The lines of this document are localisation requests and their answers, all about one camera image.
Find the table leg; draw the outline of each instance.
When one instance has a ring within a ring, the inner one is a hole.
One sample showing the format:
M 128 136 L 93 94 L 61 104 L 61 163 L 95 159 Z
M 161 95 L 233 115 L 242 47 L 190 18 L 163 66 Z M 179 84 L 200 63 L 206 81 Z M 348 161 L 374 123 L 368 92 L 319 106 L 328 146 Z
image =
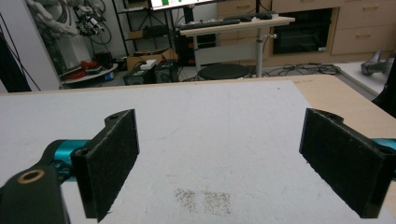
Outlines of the table leg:
M 197 36 L 193 36 L 192 37 L 193 41 L 194 41 L 194 57 L 195 57 L 195 67 L 197 69 L 197 73 L 199 72 L 199 70 L 201 70 L 201 62 L 199 59 L 199 48 L 198 48 L 198 38 Z
M 263 28 L 257 29 L 256 40 L 256 77 L 262 76 L 262 47 L 263 47 Z

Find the keyboard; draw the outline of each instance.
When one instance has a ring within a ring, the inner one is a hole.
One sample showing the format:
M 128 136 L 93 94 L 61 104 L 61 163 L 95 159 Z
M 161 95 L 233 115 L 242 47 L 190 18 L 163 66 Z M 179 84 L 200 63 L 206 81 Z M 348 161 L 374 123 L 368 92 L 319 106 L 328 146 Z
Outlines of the keyboard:
M 248 14 L 243 14 L 243 15 L 235 15 L 235 16 L 229 16 L 225 17 L 223 20 L 224 21 L 233 21 L 233 20 L 241 20 L 241 19 L 246 19 L 246 18 L 260 18 L 268 15 L 276 14 L 274 11 L 264 11 L 264 12 L 258 12 L 258 13 L 248 13 Z
M 240 20 L 207 21 L 207 22 L 199 22 L 199 23 L 180 25 L 179 29 L 180 30 L 193 30 L 193 29 L 200 29 L 200 28 L 207 28 L 207 27 L 214 27 L 214 26 L 238 24 L 239 22 L 241 22 L 241 21 Z

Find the cardboard box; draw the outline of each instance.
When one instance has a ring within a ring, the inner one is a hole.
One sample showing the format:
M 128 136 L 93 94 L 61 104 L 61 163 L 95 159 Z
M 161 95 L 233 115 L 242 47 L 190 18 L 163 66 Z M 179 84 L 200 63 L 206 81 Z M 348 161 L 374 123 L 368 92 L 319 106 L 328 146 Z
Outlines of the cardboard box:
M 130 39 L 140 39 L 146 36 L 146 30 L 131 31 L 128 33 Z
M 137 2 L 132 2 L 128 4 L 129 8 L 149 8 L 149 1 L 144 0 L 144 1 L 137 1 Z
M 156 60 L 156 64 L 168 59 L 178 59 L 177 53 L 172 49 L 158 49 L 148 51 L 137 51 L 133 55 L 128 56 L 126 62 L 128 71 L 136 68 L 147 60 Z

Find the round stool seat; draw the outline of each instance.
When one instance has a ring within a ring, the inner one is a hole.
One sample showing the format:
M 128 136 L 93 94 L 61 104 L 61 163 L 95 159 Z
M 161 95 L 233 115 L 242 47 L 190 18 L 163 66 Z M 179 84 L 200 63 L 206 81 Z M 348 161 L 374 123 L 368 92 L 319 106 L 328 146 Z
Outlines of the round stool seat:
M 236 79 L 248 75 L 248 69 L 240 64 L 213 64 L 198 72 L 198 76 L 207 80 Z

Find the computer screen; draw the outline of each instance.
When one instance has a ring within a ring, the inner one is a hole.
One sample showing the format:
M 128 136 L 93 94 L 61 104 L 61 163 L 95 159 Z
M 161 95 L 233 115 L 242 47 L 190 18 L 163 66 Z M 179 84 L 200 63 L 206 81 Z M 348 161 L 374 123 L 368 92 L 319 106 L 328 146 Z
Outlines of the computer screen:
M 186 7 L 189 5 L 194 6 L 201 4 L 209 4 L 218 1 L 219 0 L 148 0 L 152 10 L 179 8 L 179 7 Z

